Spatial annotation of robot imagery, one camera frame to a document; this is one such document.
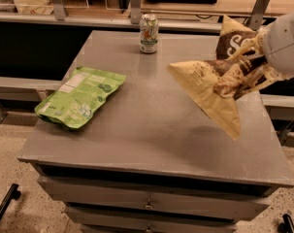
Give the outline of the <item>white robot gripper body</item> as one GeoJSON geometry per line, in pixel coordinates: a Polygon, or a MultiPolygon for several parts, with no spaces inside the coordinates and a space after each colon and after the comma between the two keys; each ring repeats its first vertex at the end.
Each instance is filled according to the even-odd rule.
{"type": "Polygon", "coordinates": [[[294,12],[278,17],[263,37],[263,52],[270,65],[294,77],[294,12]]]}

